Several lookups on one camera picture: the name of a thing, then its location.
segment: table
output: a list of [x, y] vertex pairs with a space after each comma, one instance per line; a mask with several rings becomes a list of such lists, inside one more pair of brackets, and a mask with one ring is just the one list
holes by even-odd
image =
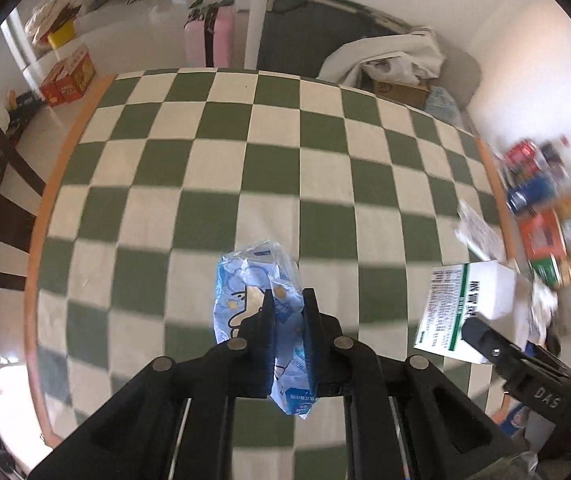
[[[67, 163], [42, 248], [33, 387], [46, 423], [65, 438], [154, 357], [202, 355], [219, 257], [265, 238], [346, 333], [405, 359], [431, 268], [475, 261], [454, 235], [459, 199], [499, 225], [473, 136], [414, 108], [266, 72], [118, 75]], [[489, 365], [426, 355], [499, 407]], [[307, 420], [239, 400], [234, 472], [344, 478], [341, 399]]]

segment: white cloth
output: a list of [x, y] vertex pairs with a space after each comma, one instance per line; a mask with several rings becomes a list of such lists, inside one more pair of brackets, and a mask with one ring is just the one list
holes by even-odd
[[379, 81], [418, 84], [438, 77], [444, 59], [434, 31], [424, 27], [410, 34], [346, 43], [323, 62], [317, 79], [356, 86], [363, 67]]
[[47, 30], [52, 27], [59, 13], [70, 3], [70, 0], [48, 0], [38, 9], [26, 23], [25, 31], [32, 44], [36, 45]]

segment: white box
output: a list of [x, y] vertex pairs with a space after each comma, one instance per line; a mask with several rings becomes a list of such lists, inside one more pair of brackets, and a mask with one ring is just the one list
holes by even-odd
[[496, 261], [434, 267], [414, 348], [486, 363], [485, 357], [461, 339], [463, 322], [478, 313], [493, 329], [525, 349], [527, 302], [515, 301], [516, 285], [514, 270]]

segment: cardboard box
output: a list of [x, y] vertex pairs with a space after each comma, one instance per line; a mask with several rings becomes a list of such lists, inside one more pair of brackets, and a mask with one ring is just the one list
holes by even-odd
[[44, 79], [43, 83], [39, 89], [41, 93], [44, 95], [46, 102], [51, 106], [59, 106], [62, 103], [65, 103], [66, 100], [64, 99], [63, 94], [61, 93], [61, 89], [56, 84], [56, 78], [59, 76], [61, 71], [64, 69], [64, 62], [57, 61], [56, 65], [52, 67], [52, 70], [48, 73], [46, 78]]
[[64, 68], [56, 78], [56, 85], [64, 100], [71, 103], [81, 99], [94, 74], [95, 68], [88, 47], [83, 44], [64, 60]]
[[430, 94], [426, 84], [408, 85], [373, 80], [374, 94], [415, 108], [423, 109]]
[[528, 260], [540, 260], [551, 254], [559, 258], [566, 255], [561, 223], [554, 209], [549, 208], [531, 218], [524, 218], [518, 225]]
[[478, 313], [493, 329], [525, 349], [527, 301], [515, 301], [516, 290], [517, 274], [496, 261], [435, 267], [414, 348], [470, 363], [487, 362], [461, 339], [463, 323]]

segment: cartoon print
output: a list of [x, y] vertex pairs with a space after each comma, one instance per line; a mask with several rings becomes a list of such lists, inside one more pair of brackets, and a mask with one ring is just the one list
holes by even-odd
[[228, 301], [228, 308], [238, 308], [240, 303], [243, 310], [230, 317], [228, 326], [230, 327], [230, 337], [236, 337], [239, 334], [239, 327], [246, 317], [253, 316], [263, 305], [263, 291], [258, 286], [245, 286], [242, 292], [233, 292], [232, 296], [238, 298], [239, 301]]
[[246, 285], [265, 290], [270, 286], [268, 271], [264, 267], [252, 264], [238, 267], [227, 276], [223, 288], [224, 290], [240, 290], [235, 294], [242, 294]]
[[287, 366], [275, 365], [275, 379], [279, 380], [281, 376], [284, 374], [284, 371], [286, 371], [286, 368]]

